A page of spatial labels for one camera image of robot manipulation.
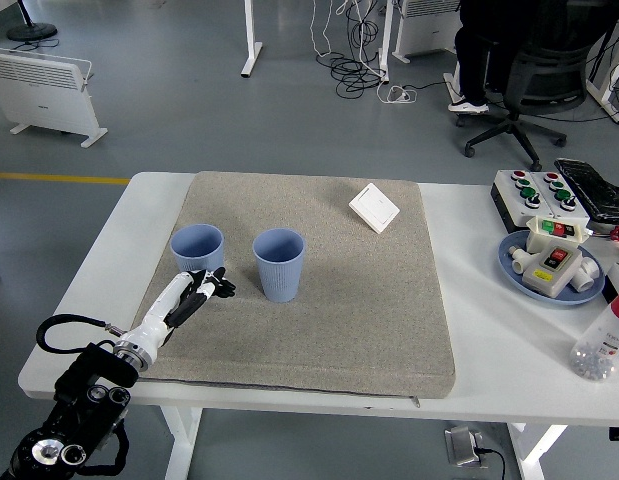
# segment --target power outlet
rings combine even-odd
[[[475,452],[482,446],[482,434],[471,432],[467,426],[454,427],[445,430],[447,455],[449,463],[464,468],[487,468],[482,455]]]

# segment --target office chair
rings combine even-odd
[[[465,156],[474,156],[474,145],[511,133],[531,157],[531,170],[542,170],[525,132],[533,129],[554,137],[559,147],[566,145],[567,136],[525,122],[520,116],[564,112],[582,104],[587,97],[585,67],[589,51],[618,19],[619,0],[540,0],[534,23],[513,59],[506,82],[503,103],[509,113],[499,119],[497,126],[469,140]],[[467,116],[459,115],[457,125],[462,126]]]

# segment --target blue plastic cup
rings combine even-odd
[[[306,245],[290,228],[265,230],[253,241],[262,289],[272,302],[289,302],[298,293]]]
[[[181,272],[214,271],[225,263],[225,238],[213,225],[188,225],[171,237],[170,247]]]

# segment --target blue tray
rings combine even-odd
[[[602,270],[600,263],[598,263],[598,260],[596,260],[587,250],[582,248],[582,246],[578,247],[582,252],[582,255],[584,257],[592,258],[600,269],[600,276],[594,280],[593,286],[589,290],[578,293],[571,287],[571,285],[567,284],[567,286],[562,289],[562,292],[560,292],[556,298],[549,298],[527,288],[527,286],[522,283],[522,275],[518,275],[511,267],[511,262],[513,259],[509,254],[509,248],[514,245],[525,248],[528,236],[529,230],[520,230],[518,232],[511,233],[507,235],[502,242],[500,242],[500,246],[498,247],[498,263],[500,264],[500,267],[502,267],[502,271],[505,272],[505,276],[511,281],[514,287],[530,297],[542,300],[543,302],[556,303],[559,305],[578,305],[580,303],[593,300],[600,294],[602,288],[605,286],[604,271]]]

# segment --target person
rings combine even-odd
[[[449,105],[449,111],[489,111],[485,84],[496,91],[504,90],[511,64],[533,24],[537,7],[538,0],[460,1],[462,27],[456,34],[455,45],[461,98]]]

